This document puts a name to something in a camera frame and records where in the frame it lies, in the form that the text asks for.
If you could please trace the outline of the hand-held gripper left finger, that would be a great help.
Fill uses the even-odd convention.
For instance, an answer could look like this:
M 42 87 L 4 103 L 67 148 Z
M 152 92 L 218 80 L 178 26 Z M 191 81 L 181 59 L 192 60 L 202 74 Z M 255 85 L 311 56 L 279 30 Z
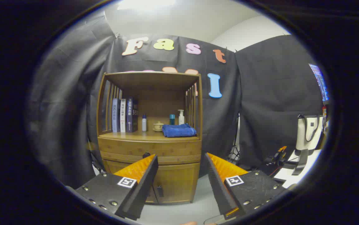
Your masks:
M 158 157 L 146 154 L 141 160 L 114 173 L 102 172 L 75 192 L 108 214 L 137 220 L 158 171 Z

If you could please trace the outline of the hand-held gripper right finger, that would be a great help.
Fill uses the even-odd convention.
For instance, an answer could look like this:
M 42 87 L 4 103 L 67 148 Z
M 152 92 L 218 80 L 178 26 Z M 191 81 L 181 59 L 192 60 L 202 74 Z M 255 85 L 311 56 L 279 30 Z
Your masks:
M 248 172 L 218 156 L 204 155 L 209 181 L 224 219 L 249 217 L 288 194 L 288 190 L 264 172 Z

